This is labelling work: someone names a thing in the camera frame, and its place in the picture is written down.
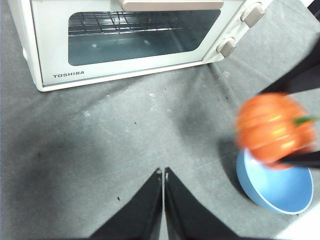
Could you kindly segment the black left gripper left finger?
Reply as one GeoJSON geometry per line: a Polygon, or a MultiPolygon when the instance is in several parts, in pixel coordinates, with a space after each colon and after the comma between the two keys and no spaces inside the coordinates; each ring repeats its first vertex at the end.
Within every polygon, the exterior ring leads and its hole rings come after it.
{"type": "Polygon", "coordinates": [[[162,212],[162,171],[157,168],[132,199],[89,238],[91,240],[158,240],[162,212]]]}

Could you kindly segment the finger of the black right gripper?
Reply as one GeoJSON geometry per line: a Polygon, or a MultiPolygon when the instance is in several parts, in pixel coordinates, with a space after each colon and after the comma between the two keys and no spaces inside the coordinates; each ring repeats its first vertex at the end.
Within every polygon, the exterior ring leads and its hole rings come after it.
{"type": "Polygon", "coordinates": [[[309,54],[289,72],[260,91],[258,94],[294,94],[320,87],[320,39],[309,54]]]}
{"type": "Polygon", "coordinates": [[[299,167],[319,168],[320,152],[308,152],[301,154],[288,155],[279,160],[282,164],[294,165],[299,167]]]}

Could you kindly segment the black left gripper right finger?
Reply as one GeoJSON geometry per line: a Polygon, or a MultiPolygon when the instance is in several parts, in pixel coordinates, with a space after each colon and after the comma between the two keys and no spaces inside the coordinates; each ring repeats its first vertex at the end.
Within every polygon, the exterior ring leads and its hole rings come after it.
{"type": "Polygon", "coordinates": [[[169,167],[164,170],[168,232],[181,240],[238,240],[240,237],[204,207],[169,167]]]}

